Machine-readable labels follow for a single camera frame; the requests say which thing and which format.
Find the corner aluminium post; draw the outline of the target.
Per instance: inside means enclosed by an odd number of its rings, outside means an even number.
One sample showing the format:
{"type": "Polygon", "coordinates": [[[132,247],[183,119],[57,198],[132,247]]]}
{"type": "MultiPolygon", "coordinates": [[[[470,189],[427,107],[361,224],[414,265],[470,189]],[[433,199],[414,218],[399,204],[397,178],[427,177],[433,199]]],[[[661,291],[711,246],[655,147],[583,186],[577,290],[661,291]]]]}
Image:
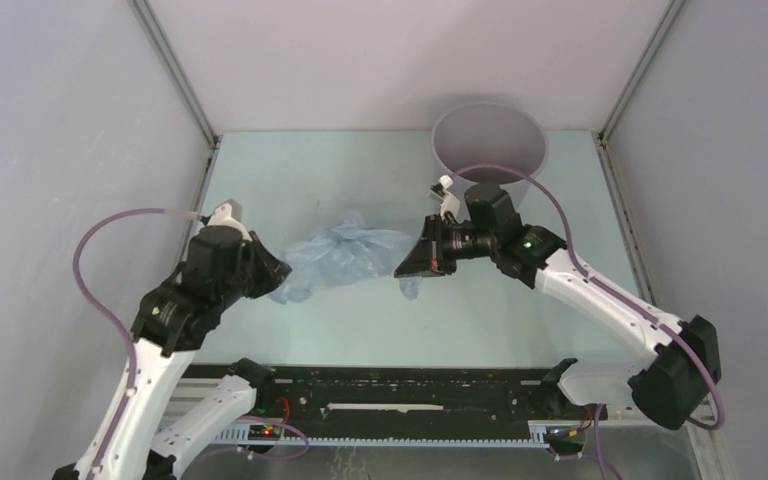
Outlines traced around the corner aluminium post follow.
{"type": "Polygon", "coordinates": [[[647,41],[643,52],[638,58],[620,95],[599,131],[598,138],[602,145],[608,145],[611,138],[615,135],[623,120],[625,112],[628,110],[637,91],[643,84],[648,72],[654,65],[681,15],[689,4],[691,4],[691,1],[688,0],[670,0],[668,2],[652,35],[647,41]]]}
{"type": "Polygon", "coordinates": [[[206,111],[166,34],[155,9],[147,0],[130,0],[135,17],[144,30],[149,43],[157,53],[162,67],[170,76],[181,100],[194,120],[200,134],[210,149],[216,149],[219,135],[211,125],[206,111]]]}

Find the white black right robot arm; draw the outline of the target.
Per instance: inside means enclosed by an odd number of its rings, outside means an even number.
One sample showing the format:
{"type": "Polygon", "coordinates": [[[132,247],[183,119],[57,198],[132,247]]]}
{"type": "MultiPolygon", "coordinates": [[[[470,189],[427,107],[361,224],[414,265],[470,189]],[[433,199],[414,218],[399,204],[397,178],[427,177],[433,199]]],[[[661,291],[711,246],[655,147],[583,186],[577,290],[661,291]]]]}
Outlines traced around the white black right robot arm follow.
{"type": "Polygon", "coordinates": [[[395,277],[443,277],[460,260],[487,258],[505,276],[568,305],[611,334],[630,363],[558,364],[541,392],[545,411],[566,418],[580,406],[634,406],[669,430],[694,420],[722,376],[717,331],[701,316],[683,320],[630,294],[588,267],[570,242],[521,220],[508,192],[494,183],[469,187],[462,199],[442,177],[430,189],[440,204],[425,217],[395,277]]]}

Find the right corner aluminium post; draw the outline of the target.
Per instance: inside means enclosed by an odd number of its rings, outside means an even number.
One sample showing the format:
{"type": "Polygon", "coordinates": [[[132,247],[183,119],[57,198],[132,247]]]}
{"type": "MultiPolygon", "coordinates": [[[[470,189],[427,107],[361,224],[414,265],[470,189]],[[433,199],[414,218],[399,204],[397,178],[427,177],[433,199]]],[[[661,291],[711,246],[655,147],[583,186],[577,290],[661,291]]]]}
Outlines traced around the right corner aluminium post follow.
{"type": "Polygon", "coordinates": [[[691,1],[688,0],[670,0],[668,2],[652,35],[647,41],[643,52],[638,58],[620,95],[599,131],[598,138],[602,145],[608,145],[611,138],[615,135],[623,120],[625,112],[628,110],[637,91],[643,84],[648,72],[654,65],[681,15],[689,4],[691,4],[691,1]]]}

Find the light blue plastic trash bag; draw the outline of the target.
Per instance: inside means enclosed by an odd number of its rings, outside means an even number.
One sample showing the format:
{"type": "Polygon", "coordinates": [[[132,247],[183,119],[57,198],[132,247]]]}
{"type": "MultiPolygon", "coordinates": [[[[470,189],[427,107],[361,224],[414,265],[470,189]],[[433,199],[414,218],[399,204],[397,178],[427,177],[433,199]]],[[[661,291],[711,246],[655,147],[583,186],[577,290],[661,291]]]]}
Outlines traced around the light blue plastic trash bag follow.
{"type": "Polygon", "coordinates": [[[335,224],[282,249],[280,259],[292,272],[268,297],[282,305],[301,303],[320,289],[392,280],[416,240],[403,231],[373,227],[360,211],[350,210],[335,224]]]}

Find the left corner aluminium post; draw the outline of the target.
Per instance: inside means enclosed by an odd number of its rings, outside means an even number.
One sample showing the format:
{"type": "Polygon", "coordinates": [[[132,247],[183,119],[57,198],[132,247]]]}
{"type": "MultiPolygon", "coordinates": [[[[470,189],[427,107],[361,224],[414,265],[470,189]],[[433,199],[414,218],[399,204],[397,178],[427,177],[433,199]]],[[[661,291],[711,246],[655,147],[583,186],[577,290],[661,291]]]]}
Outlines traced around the left corner aluminium post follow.
{"type": "Polygon", "coordinates": [[[166,34],[155,9],[147,0],[130,0],[135,17],[144,30],[149,43],[157,53],[162,67],[170,76],[181,100],[194,120],[200,134],[210,149],[216,149],[219,135],[211,125],[206,111],[166,34]]]}

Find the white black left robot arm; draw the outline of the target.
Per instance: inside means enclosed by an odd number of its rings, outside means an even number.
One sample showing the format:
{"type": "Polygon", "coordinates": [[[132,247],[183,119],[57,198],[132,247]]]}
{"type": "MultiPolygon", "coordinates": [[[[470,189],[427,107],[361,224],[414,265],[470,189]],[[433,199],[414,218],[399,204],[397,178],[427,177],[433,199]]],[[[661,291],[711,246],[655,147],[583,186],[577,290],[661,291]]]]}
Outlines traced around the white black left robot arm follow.
{"type": "Polygon", "coordinates": [[[242,298],[273,292],[291,271],[253,231],[199,231],[186,258],[141,299],[126,335],[130,349],[115,399],[85,453],[54,478],[178,479],[233,420],[271,412],[273,370],[243,358],[213,393],[171,427],[160,427],[179,380],[222,314],[242,298]]]}

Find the grey plastic trash bin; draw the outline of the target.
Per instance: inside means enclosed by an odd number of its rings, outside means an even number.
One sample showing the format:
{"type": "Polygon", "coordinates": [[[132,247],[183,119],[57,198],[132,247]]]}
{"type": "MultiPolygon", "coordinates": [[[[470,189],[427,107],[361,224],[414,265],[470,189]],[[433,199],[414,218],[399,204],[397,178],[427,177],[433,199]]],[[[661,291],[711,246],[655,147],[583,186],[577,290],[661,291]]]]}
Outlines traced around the grey plastic trash bin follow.
{"type": "Polygon", "coordinates": [[[472,102],[445,113],[431,131],[435,176],[453,179],[450,191],[463,199],[476,183],[493,182],[519,206],[532,178],[543,170],[549,143],[539,124],[525,112],[491,102],[472,102]]]}

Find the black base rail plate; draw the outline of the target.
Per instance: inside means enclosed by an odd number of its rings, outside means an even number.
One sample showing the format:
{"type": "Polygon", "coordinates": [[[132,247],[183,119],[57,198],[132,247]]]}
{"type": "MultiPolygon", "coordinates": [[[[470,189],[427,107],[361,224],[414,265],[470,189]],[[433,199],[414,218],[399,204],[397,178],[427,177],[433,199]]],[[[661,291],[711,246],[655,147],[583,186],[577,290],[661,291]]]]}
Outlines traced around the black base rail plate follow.
{"type": "Polygon", "coordinates": [[[528,438],[538,422],[587,426],[595,405],[560,391],[553,370],[277,366],[253,413],[307,436],[528,438]]]}

